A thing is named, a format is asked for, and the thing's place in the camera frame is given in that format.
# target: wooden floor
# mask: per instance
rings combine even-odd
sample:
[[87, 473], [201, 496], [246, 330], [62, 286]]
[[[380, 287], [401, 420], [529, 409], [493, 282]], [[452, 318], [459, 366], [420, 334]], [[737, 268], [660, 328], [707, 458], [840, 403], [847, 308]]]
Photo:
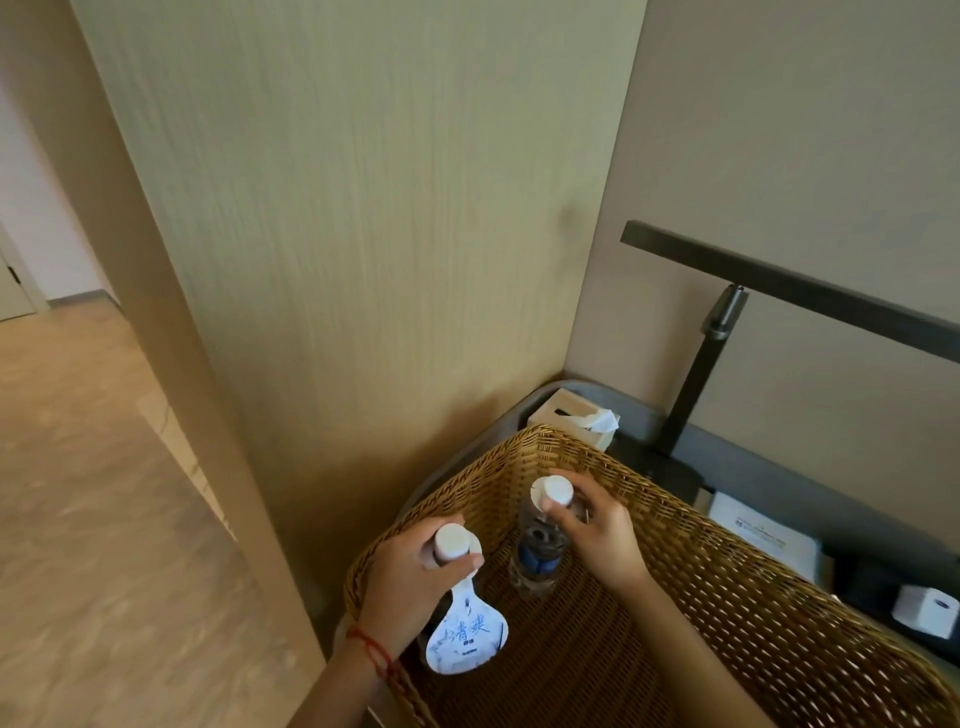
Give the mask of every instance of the wooden floor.
[[107, 300], [0, 322], [0, 726], [282, 726], [305, 678]]

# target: plastic bottle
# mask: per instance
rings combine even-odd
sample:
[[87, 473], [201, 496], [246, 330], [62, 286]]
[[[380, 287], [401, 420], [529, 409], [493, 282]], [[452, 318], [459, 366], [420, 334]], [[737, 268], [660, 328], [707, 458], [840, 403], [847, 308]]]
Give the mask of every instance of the plastic bottle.
[[[442, 566], [465, 556], [468, 553], [482, 553], [480, 540], [472, 533], [467, 531], [459, 523], [445, 523], [434, 534], [433, 540], [424, 548], [420, 554], [420, 560], [428, 569], [439, 569]], [[417, 635], [417, 647], [420, 649], [420, 658], [426, 665], [426, 645], [434, 630], [446, 617], [453, 604], [453, 597], [450, 592], [444, 594], [437, 604], [430, 620]]]
[[524, 598], [539, 598], [553, 591], [557, 567], [570, 545], [566, 534], [540, 509], [543, 496], [568, 508], [573, 503], [573, 485], [562, 475], [538, 478], [530, 497], [520, 503], [520, 537], [510, 561], [510, 583]]

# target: blue bottle label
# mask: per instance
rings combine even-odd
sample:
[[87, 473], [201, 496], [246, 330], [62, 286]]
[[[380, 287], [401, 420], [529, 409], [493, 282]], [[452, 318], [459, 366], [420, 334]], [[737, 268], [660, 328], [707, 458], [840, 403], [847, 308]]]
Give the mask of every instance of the blue bottle label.
[[530, 573], [548, 574], [552, 573], [560, 565], [560, 559], [551, 559], [550, 561], [541, 561], [536, 554], [520, 544], [516, 549], [516, 555], [519, 557], [520, 564]]

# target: white door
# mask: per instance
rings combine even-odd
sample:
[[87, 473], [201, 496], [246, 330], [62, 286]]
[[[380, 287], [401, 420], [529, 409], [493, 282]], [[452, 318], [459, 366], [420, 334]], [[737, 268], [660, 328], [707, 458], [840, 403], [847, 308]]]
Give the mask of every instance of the white door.
[[0, 256], [0, 321], [35, 311], [13, 268]]

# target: woven rattan basket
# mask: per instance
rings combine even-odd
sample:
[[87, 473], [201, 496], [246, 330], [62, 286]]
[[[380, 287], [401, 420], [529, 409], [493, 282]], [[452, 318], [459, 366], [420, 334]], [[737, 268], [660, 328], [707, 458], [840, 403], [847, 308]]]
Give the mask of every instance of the woven rattan basket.
[[487, 561], [478, 593], [510, 624], [503, 651], [473, 672], [436, 675], [413, 650], [392, 681], [416, 724], [676, 724], [656, 669], [624, 611], [569, 554], [541, 602], [511, 589], [516, 511], [551, 467], [586, 471], [628, 504], [651, 573], [780, 726], [960, 726], [960, 701], [908, 652], [792, 571], [607, 455], [559, 430], [530, 427], [450, 479], [351, 567], [356, 618], [373, 551], [411, 523], [463, 511]]

